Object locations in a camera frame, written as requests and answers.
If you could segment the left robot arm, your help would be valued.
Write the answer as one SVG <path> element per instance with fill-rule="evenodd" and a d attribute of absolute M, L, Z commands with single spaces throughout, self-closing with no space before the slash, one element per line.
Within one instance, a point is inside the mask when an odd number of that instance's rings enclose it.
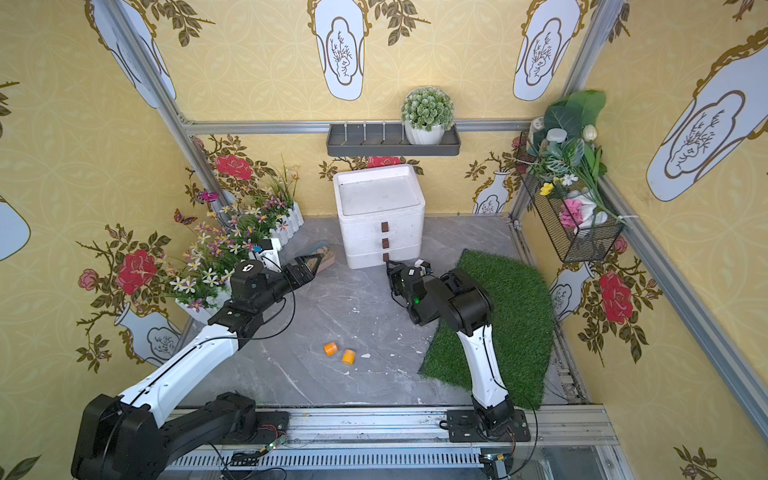
<path fill-rule="evenodd" d="M 227 392 L 183 416 L 179 403 L 265 323 L 265 311 L 311 282 L 319 254 L 298 256 L 279 271 L 260 260 L 238 264 L 231 297 L 197 336 L 165 364 L 117 396 L 101 394 L 85 408 L 71 474 L 76 479 L 155 479 L 166 467 L 215 441 L 245 441 L 259 432 L 252 399 Z"/>

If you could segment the white three-drawer cabinet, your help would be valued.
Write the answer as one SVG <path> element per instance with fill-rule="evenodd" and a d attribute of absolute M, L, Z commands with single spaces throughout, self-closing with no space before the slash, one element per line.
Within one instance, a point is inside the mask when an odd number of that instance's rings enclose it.
<path fill-rule="evenodd" d="M 413 166 L 342 172 L 333 186 L 349 268 L 420 255 L 426 201 Z"/>

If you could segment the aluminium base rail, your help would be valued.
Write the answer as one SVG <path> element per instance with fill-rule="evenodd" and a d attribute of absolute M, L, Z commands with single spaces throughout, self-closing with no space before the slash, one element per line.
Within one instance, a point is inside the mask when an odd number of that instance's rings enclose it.
<path fill-rule="evenodd" d="M 265 407 L 253 440 L 208 442 L 168 466 L 193 478 L 258 471 L 468 469 L 489 479 L 631 479 L 604 408 L 518 411 L 506 432 L 479 431 L 467 406 Z"/>

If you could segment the potted green succulent white pot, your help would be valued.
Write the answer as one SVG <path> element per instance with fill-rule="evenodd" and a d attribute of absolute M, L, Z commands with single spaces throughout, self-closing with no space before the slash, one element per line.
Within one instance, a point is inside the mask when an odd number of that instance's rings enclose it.
<path fill-rule="evenodd" d="M 411 144 L 438 145 L 454 125 L 453 101 L 440 88 L 416 88 L 405 97 L 401 120 Z"/>

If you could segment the white picket fence flower planter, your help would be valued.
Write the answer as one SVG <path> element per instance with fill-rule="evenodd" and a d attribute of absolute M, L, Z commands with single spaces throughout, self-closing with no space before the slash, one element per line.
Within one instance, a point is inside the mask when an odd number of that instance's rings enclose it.
<path fill-rule="evenodd" d="M 193 225 L 195 242 L 183 262 L 168 267 L 171 296 L 193 320 L 207 322 L 231 296 L 230 278 L 244 260 L 257 259 L 259 240 L 277 238 L 282 248 L 304 219 L 295 199 L 298 171 L 283 167 L 269 176 L 269 185 L 253 193 L 238 193 L 229 205 L 211 201 L 214 219 Z M 219 221 L 215 217 L 222 215 Z"/>

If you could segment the grey wall shelf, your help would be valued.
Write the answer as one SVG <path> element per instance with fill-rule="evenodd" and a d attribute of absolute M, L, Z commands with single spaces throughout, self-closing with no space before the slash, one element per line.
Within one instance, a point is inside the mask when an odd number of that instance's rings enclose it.
<path fill-rule="evenodd" d="M 456 127 L 447 131 L 436 145 L 413 144 L 400 122 L 331 123 L 326 137 L 327 155 L 331 157 L 452 157 L 460 153 L 461 145 Z"/>

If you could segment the artificial plants in basket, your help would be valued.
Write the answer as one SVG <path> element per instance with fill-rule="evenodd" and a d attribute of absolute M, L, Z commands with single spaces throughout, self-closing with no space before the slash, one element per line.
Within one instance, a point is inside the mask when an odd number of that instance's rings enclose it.
<path fill-rule="evenodd" d="M 597 119 L 606 103 L 607 95 L 600 90 L 579 91 L 555 101 L 545 110 L 543 130 L 527 147 L 533 157 L 527 173 L 540 183 L 537 195 L 559 204 L 560 225 L 575 235 L 608 223 L 626 224 L 600 189 L 607 166 L 597 142 Z"/>

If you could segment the green artificial grass mat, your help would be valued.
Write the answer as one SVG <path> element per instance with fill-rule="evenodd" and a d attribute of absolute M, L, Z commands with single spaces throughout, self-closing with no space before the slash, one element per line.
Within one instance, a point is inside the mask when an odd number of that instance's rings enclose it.
<path fill-rule="evenodd" d="M 555 323 L 543 276 L 521 261 L 476 250 L 463 252 L 458 267 L 477 280 L 493 302 L 492 336 L 501 382 L 516 406 L 539 409 L 545 397 Z M 427 402 L 468 405 L 471 377 L 460 341 L 445 322 L 435 324 L 419 369 L 434 395 Z"/>

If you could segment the orange paint can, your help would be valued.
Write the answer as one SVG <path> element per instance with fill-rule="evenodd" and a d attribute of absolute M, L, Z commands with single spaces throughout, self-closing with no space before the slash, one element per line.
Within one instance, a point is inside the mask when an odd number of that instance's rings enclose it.
<path fill-rule="evenodd" d="M 333 356 L 339 351 L 338 345 L 335 342 L 327 343 L 323 349 L 327 356 Z"/>

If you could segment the pink tray with sand and stones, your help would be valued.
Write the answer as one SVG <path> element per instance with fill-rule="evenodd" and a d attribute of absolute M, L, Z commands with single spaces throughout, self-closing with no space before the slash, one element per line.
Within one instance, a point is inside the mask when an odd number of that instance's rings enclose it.
<path fill-rule="evenodd" d="M 336 262 L 336 253 L 330 243 L 326 240 L 318 241 L 315 244 L 304 248 L 298 253 L 298 255 L 318 255 L 319 259 L 310 259 L 308 261 L 308 267 L 310 269 L 316 269 L 317 274 L 327 270 Z"/>

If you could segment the yellow-orange paint can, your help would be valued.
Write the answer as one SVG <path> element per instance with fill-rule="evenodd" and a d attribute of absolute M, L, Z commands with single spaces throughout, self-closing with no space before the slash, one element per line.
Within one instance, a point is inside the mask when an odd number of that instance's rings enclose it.
<path fill-rule="evenodd" d="M 348 366 L 352 366 L 355 362 L 356 352 L 351 349 L 346 349 L 342 355 L 342 363 Z"/>

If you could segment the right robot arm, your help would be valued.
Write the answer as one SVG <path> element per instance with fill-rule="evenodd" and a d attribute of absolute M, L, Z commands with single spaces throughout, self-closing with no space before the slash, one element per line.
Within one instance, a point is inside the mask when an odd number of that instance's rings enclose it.
<path fill-rule="evenodd" d="M 429 263 L 385 262 L 391 296 L 402 298 L 411 321 L 419 326 L 441 320 L 456 334 L 471 376 L 475 433 L 454 441 L 529 441 L 525 413 L 514 407 L 503 383 L 492 341 L 493 303 L 469 274 L 454 268 L 436 277 Z"/>

